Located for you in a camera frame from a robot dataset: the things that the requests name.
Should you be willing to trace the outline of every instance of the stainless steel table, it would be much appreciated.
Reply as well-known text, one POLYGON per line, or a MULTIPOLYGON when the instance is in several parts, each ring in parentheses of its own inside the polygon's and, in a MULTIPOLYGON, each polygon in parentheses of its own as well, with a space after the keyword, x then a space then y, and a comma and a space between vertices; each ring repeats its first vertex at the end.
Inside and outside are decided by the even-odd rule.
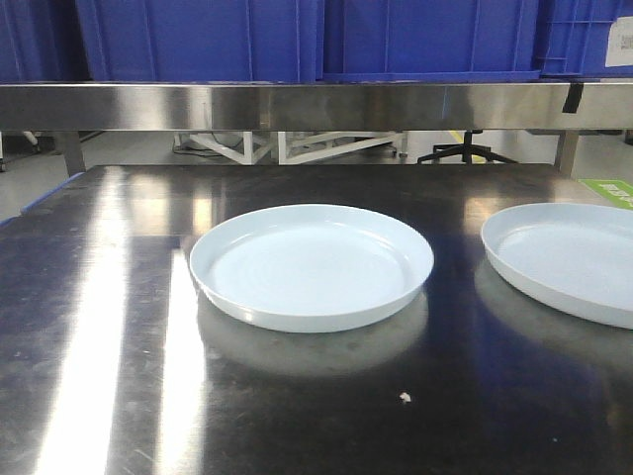
POLYGON ((600 200, 548 165, 93 168, 0 230, 0 473, 629 474, 633 335, 524 297, 478 236, 600 200), (301 335, 197 297, 198 235, 307 202, 422 232, 412 306, 301 335))

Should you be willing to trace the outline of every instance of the blue bin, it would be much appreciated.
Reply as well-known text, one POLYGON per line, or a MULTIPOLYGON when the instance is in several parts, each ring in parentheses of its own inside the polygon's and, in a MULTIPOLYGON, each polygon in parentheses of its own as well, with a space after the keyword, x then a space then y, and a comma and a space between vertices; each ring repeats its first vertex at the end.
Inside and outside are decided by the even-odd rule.
POLYGON ((72 2, 0 0, 0 82, 87 78, 72 2))
POLYGON ((313 82, 323 0, 76 0, 97 81, 313 82))
POLYGON ((611 27, 631 16, 633 0, 541 0, 535 64, 544 76, 631 76, 633 62, 606 66, 611 27))
POLYGON ((323 79, 522 81, 538 0, 326 0, 323 79))

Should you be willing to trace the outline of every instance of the white label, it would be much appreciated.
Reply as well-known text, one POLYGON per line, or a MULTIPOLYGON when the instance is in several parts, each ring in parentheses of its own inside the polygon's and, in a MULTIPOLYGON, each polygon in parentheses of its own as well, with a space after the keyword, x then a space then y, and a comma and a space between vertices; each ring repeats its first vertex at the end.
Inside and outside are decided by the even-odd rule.
POLYGON ((633 17, 618 18, 611 25, 605 66, 633 66, 633 17))

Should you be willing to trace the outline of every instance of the floor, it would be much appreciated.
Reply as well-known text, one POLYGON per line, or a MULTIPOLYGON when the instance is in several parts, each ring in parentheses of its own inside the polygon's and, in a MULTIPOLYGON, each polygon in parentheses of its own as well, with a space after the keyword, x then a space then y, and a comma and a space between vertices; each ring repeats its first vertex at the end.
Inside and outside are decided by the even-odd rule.
MULTIPOLYGON (((414 162, 418 156, 430 153, 435 143, 457 143, 457 139, 459 136, 454 132, 416 132, 409 136, 406 160, 392 157, 388 148, 376 147, 321 163, 414 162)), ((67 178, 63 156, 54 150, 52 140, 42 140, 40 153, 34 153, 26 139, 19 136, 5 137, 3 142, 7 171, 0 173, 0 221, 18 216, 24 206, 67 178)), ((553 163, 557 137, 526 131, 489 131, 475 136, 475 142, 490 145, 495 152, 520 162, 553 163)), ((174 153, 173 145, 172 133, 109 132, 87 140, 82 148, 88 168, 101 164, 233 163, 225 157, 174 153)), ((451 158, 443 160, 455 161, 459 162, 451 158)), ((273 163, 272 158, 263 160, 263 164, 273 163)), ((623 136, 581 136, 572 176, 633 183, 633 146, 626 144, 623 136)))

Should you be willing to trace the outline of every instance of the metal shelf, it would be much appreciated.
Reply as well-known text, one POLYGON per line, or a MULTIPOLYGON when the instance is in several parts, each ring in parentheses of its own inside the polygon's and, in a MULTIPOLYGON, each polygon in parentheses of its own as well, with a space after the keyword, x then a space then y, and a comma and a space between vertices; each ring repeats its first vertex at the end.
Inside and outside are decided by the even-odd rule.
MULTIPOLYGON (((575 131, 633 129, 633 80, 0 85, 0 131, 453 129, 563 131, 557 164, 569 172, 578 140, 575 131)), ((78 139, 64 135, 68 171, 80 171, 78 139)))

